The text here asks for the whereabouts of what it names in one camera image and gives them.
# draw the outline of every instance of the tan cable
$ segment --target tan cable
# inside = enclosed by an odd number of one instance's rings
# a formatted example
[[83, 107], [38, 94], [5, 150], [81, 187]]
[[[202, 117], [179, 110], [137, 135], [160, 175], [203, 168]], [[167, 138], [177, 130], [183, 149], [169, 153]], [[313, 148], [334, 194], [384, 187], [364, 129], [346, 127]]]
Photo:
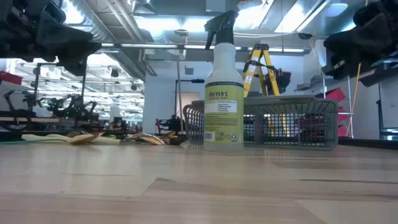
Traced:
[[353, 120], [353, 113], [354, 113], [354, 108], [355, 108], [355, 101], [356, 101], [356, 93], [358, 91], [358, 83], [359, 83], [359, 75], [361, 74], [361, 66], [362, 63], [359, 63], [358, 65], [358, 72], [356, 74], [356, 84], [355, 84], [355, 93], [354, 93], [354, 101], [353, 101], [353, 106], [351, 107], [351, 114], [349, 117], [349, 123], [348, 123], [348, 129], [346, 132], [346, 137], [348, 136], [349, 128], [351, 127], [351, 121]]

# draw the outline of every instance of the cleaning spray bottle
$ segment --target cleaning spray bottle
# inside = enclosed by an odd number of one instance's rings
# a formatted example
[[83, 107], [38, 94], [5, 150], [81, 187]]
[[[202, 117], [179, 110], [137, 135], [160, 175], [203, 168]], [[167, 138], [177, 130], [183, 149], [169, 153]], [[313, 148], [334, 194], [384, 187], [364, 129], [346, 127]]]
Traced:
[[233, 26], [239, 14], [228, 11], [208, 21], [206, 49], [214, 35], [214, 69], [205, 82], [206, 148], [243, 149], [243, 78], [236, 71]]

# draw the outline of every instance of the wire basket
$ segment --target wire basket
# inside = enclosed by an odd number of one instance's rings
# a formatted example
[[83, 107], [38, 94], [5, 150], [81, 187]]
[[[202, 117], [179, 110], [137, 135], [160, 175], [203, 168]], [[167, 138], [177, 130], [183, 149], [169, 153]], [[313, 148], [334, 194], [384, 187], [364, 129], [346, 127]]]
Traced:
[[[183, 109], [188, 140], [203, 144], [204, 102]], [[246, 98], [245, 146], [332, 150], [338, 143], [338, 104], [313, 96]]]

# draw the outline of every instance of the white wall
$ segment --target white wall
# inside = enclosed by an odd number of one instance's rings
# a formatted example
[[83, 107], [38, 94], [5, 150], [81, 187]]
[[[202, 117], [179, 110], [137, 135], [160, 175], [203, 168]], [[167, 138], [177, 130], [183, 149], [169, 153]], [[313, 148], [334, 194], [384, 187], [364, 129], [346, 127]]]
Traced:
[[[292, 72], [290, 85], [284, 95], [297, 95], [295, 93], [297, 84], [303, 83], [303, 57], [271, 55], [271, 62], [276, 68]], [[184, 62], [180, 63], [181, 79], [191, 80], [206, 78], [211, 72], [213, 65], [209, 62], [187, 62], [187, 67], [194, 68], [194, 75], [185, 75]], [[152, 68], [158, 77], [146, 77], [145, 83], [145, 105], [143, 128], [145, 133], [155, 133], [155, 120], [169, 119], [174, 114], [174, 91], [177, 79], [176, 62], [151, 62]], [[237, 63], [237, 69], [243, 69], [244, 63]], [[205, 85], [197, 83], [182, 82], [182, 92], [200, 93], [201, 100], [205, 99]], [[257, 80], [252, 83], [251, 91], [260, 91]]]
[[[306, 83], [314, 75], [319, 75], [319, 65], [312, 52], [304, 56], [304, 80]], [[351, 83], [351, 98], [354, 100], [354, 91], [356, 85], [356, 77], [350, 80]], [[344, 81], [339, 84], [329, 86], [328, 90], [341, 88], [346, 95], [346, 99], [339, 103], [344, 108], [345, 112], [349, 112], [349, 94], [348, 82]], [[353, 115], [353, 132], [356, 139], [379, 139], [379, 117], [377, 111], [376, 101], [379, 100], [379, 87], [373, 85], [366, 88], [361, 82], [358, 83], [358, 92], [356, 94], [356, 103]]]

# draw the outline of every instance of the ductwork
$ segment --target ductwork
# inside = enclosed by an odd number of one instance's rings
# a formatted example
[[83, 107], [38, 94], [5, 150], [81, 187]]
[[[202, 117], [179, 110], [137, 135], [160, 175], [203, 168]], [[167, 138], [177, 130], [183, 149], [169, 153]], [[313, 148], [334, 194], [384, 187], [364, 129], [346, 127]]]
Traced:
[[[113, 34], [108, 30], [108, 28], [102, 23], [102, 21], [98, 18], [98, 16], [94, 13], [94, 11], [87, 5], [84, 0], [69, 0], [73, 6], [85, 17], [85, 20], [82, 24], [78, 26], [74, 26], [85, 30], [87, 32], [91, 32], [94, 35], [94, 41], [98, 42], [116, 42], [116, 38]], [[121, 49], [118, 54], [109, 55], [115, 60], [119, 61], [122, 68], [128, 72], [134, 78], [140, 78], [141, 80], [145, 80], [146, 69], [142, 69], [137, 62], [131, 60], [131, 56]]]

